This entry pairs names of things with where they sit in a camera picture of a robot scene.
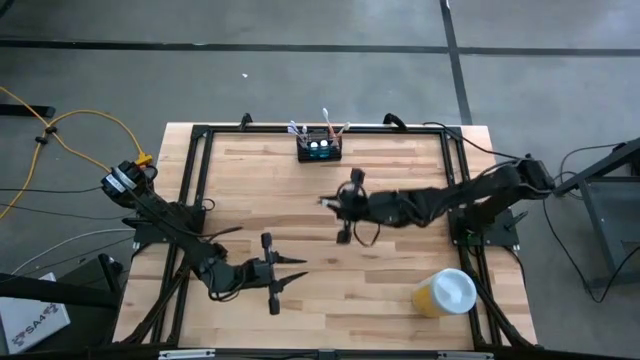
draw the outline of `gray floor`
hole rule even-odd
[[[640,6],[633,0],[450,1],[460,46],[634,48]],[[190,2],[18,0],[0,20],[4,37],[268,44],[446,45],[437,0],[225,0]],[[570,150],[635,138],[640,132],[640,58],[463,56],[474,124],[490,127],[494,147],[532,153],[557,172]],[[0,49],[0,85],[63,113],[108,111],[157,154],[169,121],[321,120],[460,124],[448,55],[135,52]],[[7,100],[0,96],[0,101]],[[2,186],[24,180],[39,122],[0,118]],[[124,132],[91,116],[61,123],[70,146],[106,164],[135,155]],[[576,155],[578,170],[607,150]],[[101,170],[57,145],[43,151],[34,188],[96,186]],[[8,202],[10,193],[0,193]],[[583,206],[550,199],[559,235],[590,276],[602,275]],[[27,194],[20,205],[92,216],[124,211],[99,193]],[[519,227],[531,311],[540,344],[559,350],[637,356],[640,286],[617,286],[593,303],[553,240],[539,202],[522,203]],[[0,221],[0,271],[73,235],[122,227],[13,210]],[[51,253],[24,271],[125,237],[105,235]],[[122,243],[109,253],[129,263]],[[62,275],[77,261],[52,269]]]

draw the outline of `cable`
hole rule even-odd
[[[7,3],[5,3],[5,5],[3,6],[3,8],[0,8],[0,10],[4,10],[6,11],[8,9],[7,7]],[[124,125],[124,123],[122,123],[122,121],[114,118],[113,116],[101,113],[99,111],[94,111],[94,110],[76,110],[76,111],[72,111],[70,113],[66,113],[64,115],[61,115],[59,117],[57,117],[56,119],[54,119],[53,121],[51,121],[51,123],[47,123],[41,116],[40,114],[38,114],[35,110],[33,110],[33,108],[31,108],[31,106],[29,106],[29,104],[27,104],[25,101],[23,101],[22,99],[20,99],[17,95],[13,94],[11,91],[7,90],[5,87],[0,86],[0,91],[6,93],[7,95],[9,95],[10,97],[12,97],[14,100],[16,100],[17,102],[19,102],[20,104],[22,104],[25,108],[27,108],[27,110],[29,110],[38,120],[40,120],[45,128],[49,128],[51,126],[53,126],[54,124],[56,124],[57,122],[59,122],[60,120],[67,118],[71,115],[74,114],[79,114],[79,113],[88,113],[88,114],[95,114],[95,115],[100,115],[103,116],[109,120],[112,120],[114,122],[116,122],[117,124],[119,124],[123,129],[125,129],[127,131],[127,133],[131,136],[134,144],[136,145],[136,148],[138,149],[138,160],[136,161],[136,164],[141,165],[141,164],[146,164],[148,162],[151,161],[151,156],[145,154],[142,151],[142,148],[140,147],[140,144],[138,143],[138,140],[136,139],[136,137],[133,135],[133,133],[131,132],[131,130],[129,130],[129,128],[127,128],[126,125]],[[46,137],[47,133],[43,132],[41,137]],[[69,146],[67,146],[67,144],[64,143],[64,141],[62,140],[62,137],[60,137],[58,134],[56,134],[55,132],[52,133],[51,135],[53,135],[53,137],[60,143],[60,145],[67,150],[68,152],[81,157],[89,162],[91,162],[92,164],[101,167],[103,170],[105,170],[106,172],[109,172],[109,168],[107,168],[104,164],[100,163],[99,161],[89,157],[88,155],[85,155],[79,151],[76,151],[74,149],[71,149]],[[23,190],[26,189],[29,186],[29,183],[31,183],[31,179],[33,178],[33,173],[35,171],[35,166],[38,160],[38,156],[40,154],[40,150],[42,148],[42,144],[38,143],[36,145],[36,149],[33,153],[33,158],[31,160],[31,166],[29,168],[29,174],[27,175],[27,179],[25,180],[24,184],[22,185]],[[22,196],[24,192],[20,191],[16,194],[16,196],[13,198],[13,200],[11,200],[11,202],[9,203],[11,206],[7,207],[6,209],[4,209],[4,211],[2,213],[0,213],[0,220],[2,220],[7,213],[9,212],[9,209],[11,209],[11,207],[13,205],[15,205],[15,203],[20,199],[20,197]]]
[[[237,298],[238,295],[240,295],[240,289],[242,289],[242,287],[244,286],[244,284],[247,281],[247,274],[243,271],[242,272],[242,280],[238,283],[238,285],[236,285],[236,287],[234,287],[232,290],[227,292],[227,294],[225,294],[223,296],[220,296],[219,293],[216,293],[216,297],[213,297],[213,295],[211,293],[211,289],[213,288],[215,272],[211,268],[212,266],[213,266],[213,264],[209,265],[209,267],[208,267],[208,270],[209,270],[208,272],[211,274],[211,276],[209,277],[209,288],[207,289],[207,295],[209,296],[209,299],[211,301],[229,302],[229,301]]]
[[[115,122],[116,124],[120,125],[121,128],[123,128],[127,134],[129,134],[129,137],[131,137],[131,140],[133,140],[134,145],[136,146],[136,149],[138,150],[139,154],[144,155],[145,152],[142,151],[142,147],[140,146],[140,143],[138,142],[138,139],[136,139],[136,136],[133,135],[133,132],[127,127],[127,125],[125,125],[121,120],[116,119],[115,117],[109,115],[109,114],[105,114],[101,111],[96,111],[96,110],[74,110],[71,112],[68,112],[66,114],[60,115],[57,118],[55,118],[53,121],[51,121],[50,126],[54,126],[55,124],[57,124],[58,122],[60,122],[60,120],[66,119],[70,116],[76,115],[76,114],[92,114],[92,115],[98,115],[98,116],[102,116],[105,119],[109,119],[113,122]]]
[[[33,178],[33,172],[36,169],[36,163],[38,161],[38,155],[40,154],[40,149],[41,148],[42,148],[42,144],[38,143],[36,145],[35,151],[33,152],[33,157],[31,158],[31,166],[29,167],[29,174],[27,174],[27,179],[24,181],[24,184],[22,184],[22,189],[23,190],[20,190],[16,194],[16,196],[13,197],[13,199],[9,203],[9,206],[7,206],[7,208],[4,209],[4,211],[2,211],[2,213],[0,213],[0,220],[2,220],[7,215],[7,213],[9,212],[9,209],[11,209],[11,207],[13,207],[16,202],[18,202],[20,197],[22,197],[22,194],[24,194],[24,189],[26,189],[29,186],[29,183],[31,183],[31,179]]]
[[[72,241],[76,241],[76,240],[80,240],[82,238],[85,238],[87,236],[92,236],[92,235],[98,235],[98,234],[107,234],[107,233],[112,233],[112,232],[122,232],[122,231],[135,231],[135,229],[106,229],[106,230],[97,230],[97,231],[92,231],[92,232],[88,232],[85,234],[81,234],[78,236],[74,236],[70,239],[67,239],[55,246],[52,246],[51,248],[43,251],[42,253],[32,257],[31,259],[25,261],[22,265],[18,266],[15,270],[13,270],[13,272],[11,273],[11,275],[15,275],[18,271],[20,271],[20,269],[22,269],[23,267],[31,264],[32,262],[34,262],[35,260],[38,260],[39,258],[43,257],[44,255],[52,252],[53,250],[59,248],[60,246],[63,246],[65,244],[68,244]]]
[[[356,225],[358,224],[358,222],[354,222],[353,223],[353,235],[356,237],[356,240],[358,240],[358,242],[360,243],[360,245],[364,246],[364,247],[372,247],[376,241],[378,240],[378,235],[380,235],[380,224],[378,224],[378,230],[376,231],[376,234],[373,235],[373,240],[371,240],[370,243],[365,243],[364,241],[360,240],[360,236],[358,236],[358,231],[356,230]]]
[[[41,193],[49,193],[49,194],[81,194],[86,192],[95,191],[98,189],[102,189],[102,186],[96,186],[90,189],[84,190],[43,190],[43,189],[11,189],[11,188],[0,188],[0,191],[24,191],[24,192],[41,192]]]
[[[585,150],[594,150],[594,149],[603,149],[603,148],[608,148],[608,147],[614,147],[614,146],[618,146],[620,145],[620,143],[615,143],[615,144],[605,144],[605,145],[596,145],[596,146],[586,146],[586,147],[582,147],[582,148],[578,148],[575,150],[570,151],[567,155],[565,155],[562,158],[562,161],[560,162],[560,174],[558,175],[560,177],[560,185],[562,185],[562,183],[564,182],[564,179],[562,178],[562,175],[567,174],[567,173],[573,173],[571,171],[564,171],[564,163],[567,161],[567,159],[575,154],[578,153],[580,151],[585,151]],[[582,200],[582,197],[580,195],[576,195],[576,194],[572,194],[571,192],[568,192],[567,195],[569,195],[570,197],[576,199],[576,200]]]
[[[518,265],[520,265],[520,273],[522,273],[522,283],[524,284],[524,287],[527,287],[527,278],[524,274],[524,265],[522,265],[522,260],[520,260],[520,257],[518,256],[518,254],[516,254],[516,252],[513,251],[512,248],[508,246],[503,246],[503,248],[507,250],[511,254],[511,256],[513,256],[513,258],[516,259],[516,261],[518,262]]]
[[[133,214],[133,212],[130,212],[130,213],[127,213],[127,214],[113,216],[113,217],[93,217],[93,216],[75,215],[75,214],[68,214],[68,213],[59,213],[59,212],[54,212],[54,211],[32,209],[32,208],[28,208],[28,207],[24,207],[24,206],[11,205],[11,204],[5,204],[5,203],[0,203],[0,206],[6,206],[7,209],[14,208],[14,209],[18,209],[18,210],[37,212],[37,213],[41,213],[41,214],[66,216],[66,217],[72,217],[72,218],[76,218],[76,219],[86,219],[86,220],[116,220],[116,219],[120,219],[120,218],[123,218],[123,217],[126,217],[126,216],[129,216],[129,215]]]
[[[220,230],[220,231],[218,231],[216,233],[213,233],[213,234],[210,234],[210,235],[200,235],[200,236],[206,236],[207,240],[205,240],[205,241],[210,243],[210,242],[213,241],[213,239],[217,238],[220,235],[236,232],[236,231],[239,231],[239,230],[242,230],[242,226],[233,226],[233,227],[230,227],[230,228],[226,228],[226,229]]]
[[[497,156],[502,156],[502,157],[506,157],[506,158],[509,158],[509,159],[513,159],[513,160],[522,160],[522,158],[518,157],[518,156],[513,156],[513,155],[504,154],[504,153],[497,152],[497,151],[487,150],[487,149],[477,145],[476,143],[472,142],[471,140],[467,139],[466,137],[456,134],[454,131],[449,129],[449,127],[447,125],[441,124],[439,122],[427,121],[427,122],[423,122],[422,125],[438,125],[438,126],[441,126],[444,129],[444,131],[447,134],[449,134],[451,137],[457,139],[458,141],[463,140],[463,141],[467,142],[469,145],[473,146],[474,148],[476,148],[476,149],[478,149],[478,150],[480,150],[480,151],[482,151],[484,153],[497,155]]]
[[[596,302],[598,304],[602,303],[604,301],[604,299],[606,298],[607,293],[609,292],[609,288],[611,288],[611,284],[613,284],[613,281],[615,280],[616,276],[618,276],[618,273],[620,272],[620,270],[622,269],[624,264],[627,263],[627,260],[629,260],[631,258],[631,256],[633,256],[633,254],[636,253],[636,251],[640,250],[640,246],[638,246],[635,249],[633,249],[624,258],[624,260],[622,260],[622,262],[620,263],[620,265],[618,266],[616,271],[613,272],[613,275],[611,276],[611,278],[607,282],[607,286],[605,287],[604,292],[602,293],[602,296],[600,297],[600,299],[596,299],[595,295],[593,295],[593,292],[591,291],[591,288],[589,287],[589,284],[587,284],[587,280],[585,280],[585,277],[582,274],[582,271],[580,271],[580,268],[578,267],[576,262],[573,260],[573,258],[571,257],[571,254],[569,254],[569,251],[564,246],[564,243],[562,243],[562,241],[558,237],[558,234],[556,233],[555,229],[553,228],[553,225],[551,224],[551,219],[549,218],[549,213],[547,212],[546,200],[547,199],[543,199],[542,200],[542,209],[544,210],[544,217],[547,219],[547,224],[549,225],[549,229],[551,229],[551,233],[553,234],[553,237],[556,239],[558,244],[560,244],[560,247],[562,248],[564,253],[567,255],[567,257],[569,258],[569,261],[571,261],[571,264],[573,265],[573,267],[576,269],[576,272],[578,273],[578,276],[580,276],[580,280],[582,281],[582,285],[584,286],[584,288],[587,291],[587,293],[589,293],[589,296],[591,296],[591,300],[593,300],[594,302]]]
[[[203,207],[204,207],[204,211],[209,212],[209,211],[211,211],[211,210],[213,210],[213,209],[215,209],[215,208],[216,208],[216,202],[215,202],[215,201],[213,201],[212,199],[206,198],[206,199],[202,199],[202,201],[209,201],[209,202],[211,202],[211,207],[210,207],[210,208],[207,208],[207,207],[205,207],[205,206],[203,205]]]
[[[99,251],[99,250],[102,250],[102,249],[105,249],[105,248],[108,248],[108,247],[111,247],[111,246],[114,246],[114,245],[117,245],[117,244],[123,243],[123,242],[125,242],[125,241],[127,241],[127,240],[131,240],[132,238],[133,238],[133,236],[129,236],[129,237],[126,237],[126,238],[124,238],[124,239],[120,239],[120,240],[118,240],[118,241],[112,242],[111,244],[107,244],[107,245],[104,245],[104,246],[101,246],[101,247],[98,247],[98,248],[95,248],[95,249],[92,249],[92,250],[86,251],[86,252],[84,252],[84,253],[82,253],[82,254],[78,254],[78,255],[75,255],[75,256],[72,256],[72,257],[66,258],[66,259],[64,259],[64,260],[60,260],[60,261],[57,261],[57,262],[54,262],[54,263],[51,263],[51,264],[47,264],[47,265],[45,265],[45,266],[39,266],[39,267],[38,267],[37,269],[35,269],[35,270],[32,270],[32,271],[26,272],[26,273],[24,273],[24,274],[15,275],[15,276],[13,276],[13,277],[11,277],[11,278],[7,279],[7,280],[0,281],[0,284],[6,283],[6,282],[11,281],[11,280],[13,280],[13,279],[16,279],[16,278],[18,278],[18,277],[24,277],[24,276],[27,276],[27,275],[31,275],[31,274],[36,273],[36,272],[38,272],[38,271],[41,271],[41,270],[44,270],[44,269],[48,269],[48,268],[53,267],[53,266],[56,266],[56,265],[60,265],[60,264],[62,264],[62,263],[65,263],[65,262],[67,262],[67,261],[71,261],[71,260],[73,260],[73,259],[77,259],[77,258],[79,258],[79,257],[83,257],[83,256],[88,255],[88,254],[91,254],[91,253],[93,253],[93,252],[96,252],[96,251]]]

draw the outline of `wooden table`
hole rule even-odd
[[[178,197],[192,125],[169,123],[166,128],[155,185],[167,201]],[[486,127],[466,126],[463,134],[491,148]],[[205,197],[214,199],[217,206],[208,215],[204,232],[244,227],[219,238],[229,250],[231,264],[262,257],[260,234],[271,232],[274,248],[281,254],[308,261],[279,265],[276,275],[301,270],[309,274],[281,294],[278,316],[269,315],[266,289],[246,290],[232,302],[214,303],[205,285],[192,275],[181,347],[473,348],[467,315],[427,319],[416,314],[410,303],[414,284],[443,268],[460,267],[445,217],[425,229],[383,228],[372,248],[355,241],[339,246],[335,239],[340,222],[316,204],[319,195],[334,194],[349,179],[353,167],[365,170],[368,192],[446,186],[436,136],[347,134],[341,162],[313,164],[297,162],[295,144],[286,134],[216,134],[213,145]],[[465,151],[472,176],[494,164],[491,155],[471,146]],[[197,165],[192,188],[198,171]],[[362,224],[358,232],[368,239],[374,229]],[[135,258],[114,340],[126,337],[156,300],[167,248],[152,245]],[[535,343],[517,262],[501,248],[490,247],[486,252],[496,301],[518,330]],[[169,304],[165,333],[173,309],[174,304]],[[478,311],[488,339],[482,304]]]

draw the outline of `black robotic arm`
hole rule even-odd
[[[286,284],[306,272],[277,280],[273,265],[306,261],[280,256],[271,248],[271,234],[264,233],[261,242],[265,260],[252,258],[241,265],[229,265],[226,261],[227,250],[219,243],[212,243],[220,233],[194,232],[195,225],[204,221],[205,210],[165,201],[153,191],[151,180],[142,168],[125,161],[117,168],[112,168],[111,173],[102,179],[102,185],[105,194],[115,203],[136,210],[137,217],[124,219],[125,224],[136,229],[154,227],[165,235],[159,242],[174,243],[184,251],[184,262],[207,286],[211,300],[229,301],[240,290],[264,287],[269,290],[270,313],[278,314],[278,293],[282,292]],[[224,232],[240,229],[235,227]]]
[[[341,185],[335,195],[320,198],[323,206],[333,210],[338,219],[344,221],[343,229],[337,238],[340,244],[348,244],[352,232],[364,246],[372,246],[375,243],[375,238],[369,244],[360,240],[355,231],[355,224],[359,221],[394,228],[410,225],[426,227],[434,219],[451,211],[455,215],[451,217],[454,223],[450,224],[454,244],[469,246],[461,240],[463,237],[467,237],[468,234],[482,234],[494,225],[499,214],[515,202],[522,199],[544,199],[554,188],[553,179],[542,162],[530,157],[498,164],[469,182],[443,189],[402,189],[375,192],[367,196],[362,186],[363,182],[364,172],[353,169],[351,180]],[[462,270],[473,280],[478,296],[484,302],[487,311],[495,317],[497,325],[509,343],[514,347],[534,347],[518,333],[493,300],[490,291],[484,287],[474,270],[467,251],[460,253]]]

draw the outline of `black mount bracket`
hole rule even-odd
[[[464,208],[452,209],[449,212],[451,221],[451,241],[458,246],[509,246],[520,244],[515,225],[522,217],[513,216],[511,209],[504,210],[495,217],[493,224],[485,227],[482,237],[474,236],[465,226]]]
[[[240,131],[245,131],[247,128],[247,124],[250,124],[253,122],[253,119],[251,118],[251,114],[249,113],[245,113],[242,116],[242,120],[240,121]]]

